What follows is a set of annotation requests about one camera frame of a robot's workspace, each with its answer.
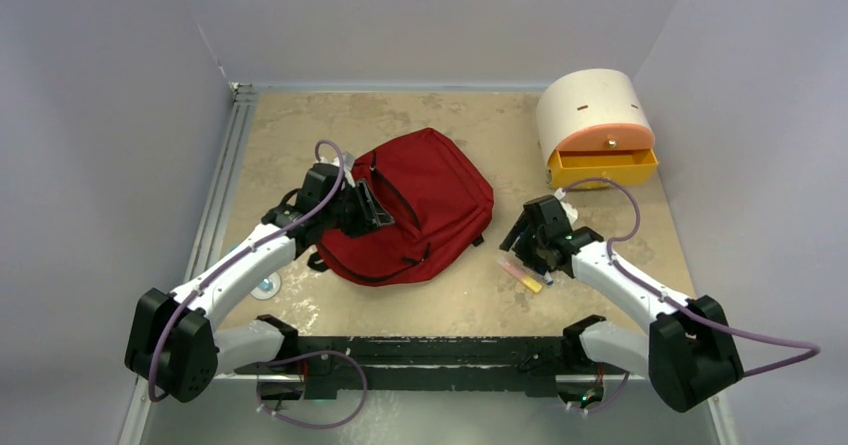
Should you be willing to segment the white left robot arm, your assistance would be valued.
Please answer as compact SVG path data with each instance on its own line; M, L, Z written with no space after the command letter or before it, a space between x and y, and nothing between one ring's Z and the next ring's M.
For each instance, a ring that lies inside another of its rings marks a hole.
M137 302L125 366L148 382L152 400L187 403L218 374L262 363L284 374L297 364L295 331L275 318L222 330L226 316L272 273L330 230L359 237L393 224L371 186L344 167L316 163L300 188L267 211L253 231L197 277Z

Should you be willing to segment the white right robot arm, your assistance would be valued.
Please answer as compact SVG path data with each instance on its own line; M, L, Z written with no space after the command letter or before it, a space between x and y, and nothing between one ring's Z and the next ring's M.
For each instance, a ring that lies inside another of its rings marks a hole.
M593 315L566 327L561 357L569 369L604 363L641 376L677 412L743 378L716 300L690 298L633 268L599 233L573 227L558 197L526 202L500 248L532 270L562 272L592 287L639 326L633 331Z

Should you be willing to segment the yellow marker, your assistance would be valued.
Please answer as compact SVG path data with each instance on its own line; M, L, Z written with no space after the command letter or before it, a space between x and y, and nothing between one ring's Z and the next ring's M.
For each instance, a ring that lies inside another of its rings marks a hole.
M526 287L533 293L539 293L543 290L545 282L539 276L525 267L523 264L516 262L508 256L501 256L497 259L497 264L518 283Z

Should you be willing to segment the red student backpack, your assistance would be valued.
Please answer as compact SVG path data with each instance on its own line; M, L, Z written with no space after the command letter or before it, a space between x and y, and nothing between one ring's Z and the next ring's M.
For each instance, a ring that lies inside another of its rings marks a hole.
M482 244L493 189L441 132L426 128L385 142L358 157L352 175L366 181L395 222L357 238L327 231L309 257L312 270L369 287L419 283Z

